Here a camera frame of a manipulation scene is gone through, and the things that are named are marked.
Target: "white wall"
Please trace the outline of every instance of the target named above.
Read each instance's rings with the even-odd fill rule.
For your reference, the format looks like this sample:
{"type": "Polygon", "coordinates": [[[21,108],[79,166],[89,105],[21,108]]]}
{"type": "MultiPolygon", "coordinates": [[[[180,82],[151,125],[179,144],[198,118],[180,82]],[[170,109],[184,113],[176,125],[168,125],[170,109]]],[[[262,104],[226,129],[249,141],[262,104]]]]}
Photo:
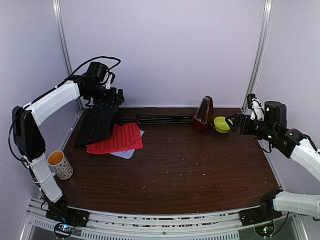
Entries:
{"type": "MultiPolygon", "coordinates": [[[[29,172],[9,152],[11,111],[61,82],[67,73],[51,0],[2,0],[0,23],[0,239],[11,240],[18,237],[31,196],[39,194],[29,172]]],[[[47,153],[61,147],[76,113],[71,103],[41,126],[47,153]]]]}
{"type": "Polygon", "coordinates": [[[205,95],[216,107],[243,104],[264,0],[60,2],[73,68],[99,55],[122,59],[114,85],[124,106],[197,107],[205,95]]]}
{"type": "MultiPolygon", "coordinates": [[[[320,148],[320,2],[276,0],[256,95],[287,105],[288,128],[308,134],[320,148]]],[[[320,194],[320,182],[274,150],[268,155],[286,191],[320,194]]],[[[319,222],[306,217],[310,239],[320,239],[319,222]]]]}

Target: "wooden table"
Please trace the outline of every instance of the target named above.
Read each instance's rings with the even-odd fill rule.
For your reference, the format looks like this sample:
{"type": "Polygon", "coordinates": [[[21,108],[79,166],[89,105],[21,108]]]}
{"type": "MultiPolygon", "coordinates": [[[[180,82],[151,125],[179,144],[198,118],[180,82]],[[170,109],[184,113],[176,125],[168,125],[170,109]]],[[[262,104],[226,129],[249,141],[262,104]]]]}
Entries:
{"type": "MultiPolygon", "coordinates": [[[[194,114],[195,108],[121,108],[120,118],[136,114],[194,114]]],[[[215,116],[240,112],[216,108],[215,116]]],[[[74,173],[57,179],[69,205],[127,214],[207,213],[259,205],[278,188],[263,152],[253,136],[200,134],[190,124],[142,125],[143,149],[131,159],[92,155],[73,147],[84,116],[64,153],[74,173]]]]}

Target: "yellow bowl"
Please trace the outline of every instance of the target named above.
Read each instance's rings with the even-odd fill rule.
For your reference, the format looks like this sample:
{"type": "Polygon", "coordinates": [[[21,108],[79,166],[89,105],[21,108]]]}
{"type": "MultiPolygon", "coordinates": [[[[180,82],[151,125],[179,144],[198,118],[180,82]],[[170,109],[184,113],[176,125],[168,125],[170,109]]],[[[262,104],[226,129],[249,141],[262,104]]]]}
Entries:
{"type": "Polygon", "coordinates": [[[226,118],[224,116],[217,116],[214,120],[214,129],[221,134],[226,134],[230,132],[230,127],[226,123],[226,118]]]}

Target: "white mug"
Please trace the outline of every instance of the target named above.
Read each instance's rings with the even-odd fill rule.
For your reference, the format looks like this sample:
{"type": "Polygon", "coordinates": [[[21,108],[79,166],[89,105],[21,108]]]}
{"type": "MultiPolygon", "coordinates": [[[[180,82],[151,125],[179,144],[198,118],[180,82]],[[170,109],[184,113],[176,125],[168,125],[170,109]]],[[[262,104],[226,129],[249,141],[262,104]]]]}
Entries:
{"type": "Polygon", "coordinates": [[[69,179],[74,173],[72,166],[62,151],[52,152],[48,156],[47,163],[54,169],[55,174],[61,180],[69,179]]]}

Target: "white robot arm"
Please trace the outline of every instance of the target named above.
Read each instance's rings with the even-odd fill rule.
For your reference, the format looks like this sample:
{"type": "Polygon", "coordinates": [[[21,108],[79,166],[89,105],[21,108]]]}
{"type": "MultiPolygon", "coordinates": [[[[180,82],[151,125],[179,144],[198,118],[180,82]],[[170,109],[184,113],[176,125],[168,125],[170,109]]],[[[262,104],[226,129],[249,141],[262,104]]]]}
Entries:
{"type": "Polygon", "coordinates": [[[12,151],[10,133],[13,129],[14,143],[22,158],[19,159],[13,152],[12,154],[29,169],[34,183],[42,191],[49,206],[47,218],[71,226],[85,227],[89,213],[68,208],[68,200],[58,187],[47,164],[46,145],[38,127],[64,105],[82,96],[87,100],[93,98],[94,103],[122,104],[124,101],[122,89],[117,92],[114,87],[110,88],[109,76],[112,76],[110,81],[113,82],[115,75],[110,72],[110,68],[100,62],[92,61],[83,75],[70,75],[55,88],[23,107],[16,106],[12,111],[12,125],[9,131],[10,150],[12,151]]]}
{"type": "MultiPolygon", "coordinates": [[[[234,114],[225,118],[232,132],[240,128],[243,135],[254,135],[266,140],[287,158],[299,163],[320,181],[320,150],[311,138],[297,129],[287,129],[287,107],[281,102],[267,101],[264,109],[254,94],[247,96],[251,115],[234,114]]],[[[257,219],[270,220],[280,211],[298,213],[320,219],[320,195],[290,193],[273,190],[261,198],[260,208],[240,212],[243,225],[254,224],[257,219]]]]}

